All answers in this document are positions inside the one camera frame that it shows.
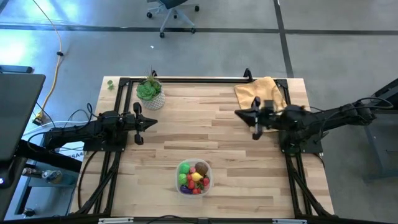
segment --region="clear plastic container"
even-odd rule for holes
[[[181,166],[181,164],[183,164],[183,163],[187,163],[187,164],[189,164],[190,166],[195,166],[195,164],[196,163],[198,163],[198,162],[202,162],[202,163],[204,163],[204,164],[206,164],[206,166],[207,166],[207,168],[208,168],[208,170],[207,170],[207,176],[209,177],[209,179],[210,179],[210,183],[209,183],[209,188],[206,190],[206,192],[204,192],[204,193],[202,193],[202,194],[197,194],[197,195],[194,195],[194,194],[184,194],[184,193],[182,193],[181,192],[181,190],[180,190],[180,184],[178,184],[178,175],[180,174],[180,171],[179,171],[179,168],[180,168],[180,166]],[[210,190],[211,190],[211,188],[212,188],[212,186],[213,186],[213,173],[212,173],[212,171],[211,171],[211,167],[210,167],[210,165],[206,162],[206,161],[204,161],[203,159],[185,159],[184,161],[182,161],[178,166],[177,166],[177,169],[176,169],[176,171],[175,171],[175,188],[177,189],[177,191],[178,192],[180,192],[180,194],[182,194],[182,195],[184,195],[184,196],[186,196],[186,197],[190,197],[190,198],[198,198],[198,197],[203,197],[203,196],[205,196]]]

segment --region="black cable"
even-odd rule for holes
[[[85,164],[85,166],[83,167],[83,170],[81,171],[81,175],[80,175],[80,179],[79,179],[79,185],[77,187],[77,205],[79,207],[79,209],[81,209],[81,196],[80,196],[80,190],[81,190],[81,182],[83,180],[83,176],[86,172],[87,169],[87,165],[90,163],[90,161],[92,160],[92,158],[94,157],[94,155],[97,153],[97,151],[93,152],[90,157],[87,159],[87,162]]]
[[[325,110],[323,110],[323,109],[319,109],[319,108],[316,108],[316,107],[314,107],[314,106],[310,106],[310,108],[316,109],[316,110],[318,110],[318,111],[325,111]]]
[[[90,121],[91,121],[91,118],[92,118],[92,115],[90,115],[90,117],[89,117],[87,123],[86,123],[85,125],[83,125],[82,127],[77,128],[76,130],[69,130],[69,131],[79,131],[79,130],[81,130],[81,129],[87,127],[88,124],[89,124]],[[44,131],[44,132],[41,132],[41,133],[36,133],[36,134],[32,135],[32,136],[27,140],[27,147],[28,147],[29,149],[33,150],[33,151],[36,151],[35,149],[33,149],[33,148],[30,146],[30,140],[31,140],[33,137],[35,137],[35,136],[38,136],[38,135],[40,135],[40,134],[45,134],[45,133],[64,133],[64,132],[67,132],[67,131],[64,131],[63,129],[61,129],[61,130],[59,130],[59,131],[51,131],[51,130],[50,130],[50,131]]]
[[[37,117],[37,114],[35,113],[35,111],[32,111],[32,113],[33,113],[33,115],[34,115],[35,117]]]
[[[65,127],[67,126],[68,122],[72,119],[73,115],[75,115],[75,114],[76,114],[77,112],[79,112],[79,111],[84,112],[84,114],[86,114],[87,119],[90,118],[90,117],[88,116],[88,113],[87,113],[85,110],[78,109],[78,110],[76,110],[75,112],[73,112],[73,113],[69,116],[69,118],[68,118],[67,122],[65,123],[65,125],[63,126],[63,128],[65,128]]]
[[[321,157],[321,156],[319,156],[319,154],[318,154],[318,153],[314,153],[314,155],[315,155],[315,156],[317,156],[317,157],[319,158],[319,160],[321,160],[321,162],[322,162],[322,165],[323,165],[323,168],[325,168],[325,162],[323,161],[322,157]]]
[[[189,221],[189,220],[187,220],[185,218],[178,217],[176,215],[162,215],[161,217],[156,217],[156,218],[152,219],[151,221],[147,222],[146,224],[153,223],[153,222],[155,222],[157,220],[160,220],[161,218],[178,218],[178,219],[181,219],[182,221],[187,222],[187,223],[193,223],[193,224],[197,224],[198,223],[197,221],[196,222],[191,222],[191,221]]]
[[[80,146],[80,147],[76,147],[76,148],[60,147],[60,149],[65,149],[65,150],[59,150],[59,152],[65,152],[65,151],[70,151],[70,150],[82,151],[83,147],[84,146]]]
[[[319,129],[319,140],[321,140],[321,138],[322,138],[323,127],[326,125],[326,122],[327,122],[330,118],[334,117],[334,116],[335,116],[336,114],[338,114],[338,113],[342,113],[342,112],[349,111],[349,110],[356,110],[356,109],[366,109],[366,108],[392,109],[392,108],[394,107],[394,105],[393,105],[392,103],[390,103],[389,101],[387,101],[387,100],[385,100],[385,99],[382,99],[382,98],[377,98],[377,97],[365,97],[365,98],[361,98],[361,99],[357,100],[356,102],[360,102],[360,101],[362,101],[362,100],[380,100],[380,101],[383,101],[383,102],[389,104],[389,106],[356,106],[356,107],[354,107],[354,108],[348,108],[348,109],[345,109],[345,110],[341,110],[341,111],[334,112],[334,113],[331,114],[329,117],[327,117],[327,118],[324,120],[324,122],[322,123],[321,128]]]
[[[99,116],[97,116],[97,115],[95,115],[93,113],[93,107],[92,107],[92,105],[90,103],[87,103],[87,110],[88,110],[88,112],[90,113],[91,116],[93,116],[93,117],[95,117],[97,119],[100,118]],[[118,114],[117,116],[103,117],[103,119],[106,119],[106,118],[121,118],[121,116],[120,116],[120,114]]]
[[[87,103],[87,111],[90,113],[91,116],[98,118],[98,116],[93,113],[93,107],[90,103]]]
[[[50,118],[52,124],[53,124],[54,127],[56,128],[55,123],[54,123],[54,121],[52,120],[52,118],[50,117],[50,115],[49,115],[47,112],[45,112],[45,110],[43,109],[43,107],[41,107],[41,106],[39,105],[38,102],[36,102],[36,104],[37,104],[37,106],[39,106],[39,108]]]

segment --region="small green plant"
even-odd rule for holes
[[[154,73],[147,76],[137,87],[137,96],[142,100],[151,100],[157,96],[162,85],[155,79]]]
[[[112,80],[109,80],[109,81],[108,81],[108,89],[109,89],[109,90],[113,90],[113,89],[114,89],[114,85],[113,85]]]

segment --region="white plant pot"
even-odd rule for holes
[[[157,96],[155,96],[155,98],[153,98],[152,100],[143,100],[143,99],[140,99],[140,100],[142,102],[142,105],[144,105],[145,108],[147,108],[149,110],[158,110],[161,107],[163,107],[166,98],[165,98],[163,88],[162,88],[160,93]]]

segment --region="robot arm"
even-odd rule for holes
[[[83,141],[88,146],[93,146],[89,151],[108,151],[108,148],[117,146],[128,131],[136,131],[134,141],[143,144],[139,132],[145,131],[157,123],[157,120],[145,118],[141,114],[141,106],[134,103],[135,114],[126,113],[118,115],[116,111],[107,111],[99,114],[96,121],[87,122],[82,126],[69,128],[53,128],[44,134],[43,147],[49,150],[62,147],[68,142]]]
[[[255,140],[261,137],[263,127],[279,130],[281,148],[290,152],[299,151],[300,145],[308,140],[311,144],[317,144],[325,136],[324,131],[346,124],[368,125],[376,118],[373,110],[380,108],[365,105],[359,100],[316,113],[297,105],[288,105],[284,110],[274,112],[272,100],[266,100],[264,104],[265,107],[260,109],[260,99],[255,97],[250,109],[236,110],[235,114],[248,126],[255,127],[252,135]]]

